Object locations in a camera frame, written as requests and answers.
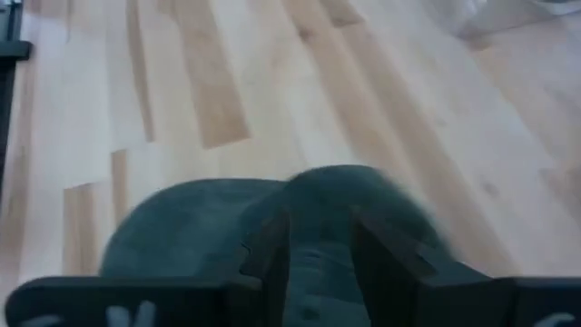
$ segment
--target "hardwood floor plank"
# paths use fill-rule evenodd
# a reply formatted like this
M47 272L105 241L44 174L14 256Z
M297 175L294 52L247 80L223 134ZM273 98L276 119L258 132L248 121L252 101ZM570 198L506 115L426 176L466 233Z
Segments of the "hardwood floor plank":
M355 8L353 8L349 0L319 1L327 11L327 15L329 15L329 18L335 27L343 27L363 22L363 17L355 11Z
M25 3L23 40L37 43L41 22L41 1ZM30 185L32 115L34 110L37 62L20 63L15 73L10 132L5 151L0 215L0 305L18 285L22 260L25 220Z
M113 180L114 217L120 223L127 212L127 151L120 150L111 154L111 178Z
M273 35L262 32L256 13L246 2L215 0L212 11L245 109L251 132L251 141L247 144L253 144L260 153L249 159L264 168L265 173L275 175L280 171L282 176L288 176L304 169L296 134L277 94L275 73L271 69Z
M377 98L369 92L367 82L320 4L310 0L286 0L284 4L318 67L320 80L355 154L363 163L405 180L400 140L388 127Z
M111 151L153 140L139 12L131 0L107 0L106 56Z
M157 0L156 1L157 4L157 10L165 15L168 15L170 17L175 17L177 15L176 11L175 11L175 1L173 0Z
M253 139L226 144L204 155L211 166L210 176L218 178L282 179L301 169L278 160L276 154L268 154L263 143Z
M60 85L50 95L61 107L62 178L71 187L108 176L110 133L104 5L74 0L74 10L64 14L70 14L67 39L54 72Z
M361 0L358 9L435 127L486 224L521 272L577 274L580 231L539 176L555 160L465 46L421 18L416 4L393 2L387 8Z
M568 18L581 18L575 14ZM480 67L560 162L581 160L581 30L560 20L487 37Z
M399 73L383 53L378 38L364 24L340 29L378 95L384 113L402 138L409 158L409 185L423 193L425 203L458 253L473 267L492 275L517 273L497 236L484 223L452 159L444 152L433 127L419 112Z
M210 0L173 1L203 147L249 138L240 95Z
M95 275L109 237L116 227L108 182L64 190L65 275Z
M180 28L155 0L140 2L156 144L165 183L200 179L208 173L199 115L182 49Z
M71 30L73 29L74 1L66 0L65 2L65 23L66 23L66 42L71 40Z
M19 282L62 272L64 117L62 76L67 28L65 2L40 4L36 15L39 36L34 60L35 86L30 118L30 165Z
M257 50L260 62L268 63L264 69L284 112L281 123L292 130L305 164L317 167L358 163L319 81L317 66L282 2L251 0L249 8L262 40Z
M581 166L545 170L540 174L581 228Z

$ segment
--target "dark green object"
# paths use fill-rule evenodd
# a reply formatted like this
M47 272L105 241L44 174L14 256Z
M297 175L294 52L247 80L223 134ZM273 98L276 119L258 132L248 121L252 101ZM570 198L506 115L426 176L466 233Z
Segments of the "dark green object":
M156 194L112 238L101 277L16 289L9 326L577 325L581 279L493 279L456 261L378 172L212 180Z
M101 275L223 281L244 235L284 210L292 220L286 324L369 325L350 256L354 209L389 213L398 229L446 248L425 213L379 172L335 166L286 183L207 180L162 191L113 236Z

